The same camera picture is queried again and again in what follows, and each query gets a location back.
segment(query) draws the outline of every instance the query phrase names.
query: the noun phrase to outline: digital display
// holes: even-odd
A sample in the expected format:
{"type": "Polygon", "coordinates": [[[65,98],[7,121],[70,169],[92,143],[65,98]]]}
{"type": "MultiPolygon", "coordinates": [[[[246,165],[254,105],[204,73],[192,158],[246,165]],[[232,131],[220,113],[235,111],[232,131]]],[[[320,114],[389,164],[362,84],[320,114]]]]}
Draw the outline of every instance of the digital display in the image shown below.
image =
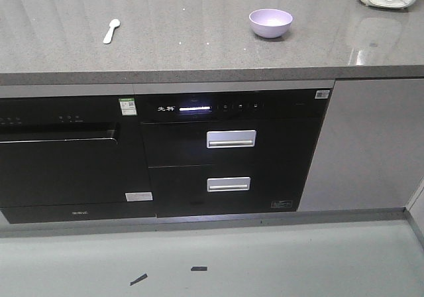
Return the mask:
{"type": "Polygon", "coordinates": [[[211,106],[199,106],[199,107],[180,107],[180,111],[203,111],[211,110],[211,106]]]}

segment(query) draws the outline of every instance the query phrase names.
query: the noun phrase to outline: countertop edge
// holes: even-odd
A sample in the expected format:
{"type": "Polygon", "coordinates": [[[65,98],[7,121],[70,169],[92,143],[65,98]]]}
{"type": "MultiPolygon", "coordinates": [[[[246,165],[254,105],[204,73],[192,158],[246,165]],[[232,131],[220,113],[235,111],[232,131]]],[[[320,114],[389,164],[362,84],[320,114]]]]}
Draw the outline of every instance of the countertop edge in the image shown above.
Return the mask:
{"type": "Polygon", "coordinates": [[[421,78],[424,66],[349,66],[222,70],[158,70],[108,72],[31,72],[0,74],[0,86],[66,84],[166,84],[192,82],[257,82],[273,80],[337,80],[345,78],[421,78]]]}

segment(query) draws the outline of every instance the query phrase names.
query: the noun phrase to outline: white label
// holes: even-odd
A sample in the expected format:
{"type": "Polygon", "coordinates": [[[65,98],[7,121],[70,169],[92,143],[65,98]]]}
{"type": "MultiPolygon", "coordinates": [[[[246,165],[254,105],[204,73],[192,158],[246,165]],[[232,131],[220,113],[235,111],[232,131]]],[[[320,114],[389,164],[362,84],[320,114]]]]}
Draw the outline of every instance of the white label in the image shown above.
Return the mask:
{"type": "Polygon", "coordinates": [[[327,99],[330,96],[329,90],[317,90],[315,99],[327,99]]]}
{"type": "Polygon", "coordinates": [[[137,116],[134,98],[119,98],[122,116],[137,116]]]}
{"type": "Polygon", "coordinates": [[[137,116],[135,109],[122,109],[122,116],[137,116]]]}
{"type": "Polygon", "coordinates": [[[134,192],[134,193],[126,193],[125,197],[128,202],[136,202],[136,201],[153,201],[152,192],[134,192]]]}

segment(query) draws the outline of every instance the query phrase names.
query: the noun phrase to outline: gray cabinet door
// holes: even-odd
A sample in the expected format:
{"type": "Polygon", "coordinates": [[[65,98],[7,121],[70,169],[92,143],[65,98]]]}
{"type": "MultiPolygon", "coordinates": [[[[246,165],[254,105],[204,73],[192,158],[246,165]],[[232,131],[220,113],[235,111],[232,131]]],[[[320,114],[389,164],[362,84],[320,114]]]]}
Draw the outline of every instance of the gray cabinet door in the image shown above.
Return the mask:
{"type": "Polygon", "coordinates": [[[335,84],[299,211],[399,208],[424,175],[424,80],[335,84]]]}

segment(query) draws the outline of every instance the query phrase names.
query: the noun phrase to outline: dishwasher handle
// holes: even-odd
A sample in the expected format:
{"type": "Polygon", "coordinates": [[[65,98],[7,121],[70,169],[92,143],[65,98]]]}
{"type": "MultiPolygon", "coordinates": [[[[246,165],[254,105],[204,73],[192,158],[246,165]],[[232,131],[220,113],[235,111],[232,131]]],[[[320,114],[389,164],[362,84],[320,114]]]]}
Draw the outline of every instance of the dishwasher handle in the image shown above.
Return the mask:
{"type": "Polygon", "coordinates": [[[113,141],[118,143],[118,123],[59,123],[0,128],[0,143],[53,141],[113,141]]]}
{"type": "Polygon", "coordinates": [[[206,147],[216,148],[246,148],[254,147],[256,130],[208,131],[206,147]]]}

